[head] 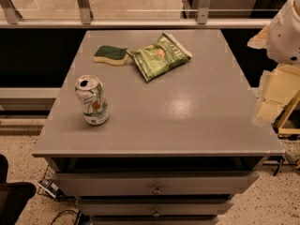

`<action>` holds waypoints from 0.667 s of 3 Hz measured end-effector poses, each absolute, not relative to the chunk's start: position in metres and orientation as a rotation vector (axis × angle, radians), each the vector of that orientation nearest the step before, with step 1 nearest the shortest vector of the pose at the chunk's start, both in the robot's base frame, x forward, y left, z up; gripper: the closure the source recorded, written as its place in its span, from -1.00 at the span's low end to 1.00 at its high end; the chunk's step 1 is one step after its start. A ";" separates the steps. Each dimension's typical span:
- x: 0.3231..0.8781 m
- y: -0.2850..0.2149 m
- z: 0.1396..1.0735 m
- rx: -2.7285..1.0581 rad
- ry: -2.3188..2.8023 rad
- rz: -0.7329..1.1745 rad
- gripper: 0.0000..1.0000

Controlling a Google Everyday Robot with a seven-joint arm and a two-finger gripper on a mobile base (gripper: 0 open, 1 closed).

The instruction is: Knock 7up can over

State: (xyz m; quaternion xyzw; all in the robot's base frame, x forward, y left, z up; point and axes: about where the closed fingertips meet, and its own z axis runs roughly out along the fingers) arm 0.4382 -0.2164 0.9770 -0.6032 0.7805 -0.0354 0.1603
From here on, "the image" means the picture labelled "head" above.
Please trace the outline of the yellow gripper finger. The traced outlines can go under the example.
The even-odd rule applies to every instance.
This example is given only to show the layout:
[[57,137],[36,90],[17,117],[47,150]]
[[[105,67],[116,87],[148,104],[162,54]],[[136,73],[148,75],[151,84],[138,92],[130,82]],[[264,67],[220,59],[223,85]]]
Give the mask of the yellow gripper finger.
[[268,37],[268,30],[269,26],[266,25],[258,34],[256,34],[254,37],[252,37],[248,42],[247,45],[249,48],[252,49],[267,49],[267,37]]
[[258,87],[253,122],[257,125],[273,123],[299,90],[299,66],[279,64],[273,71],[264,71]]

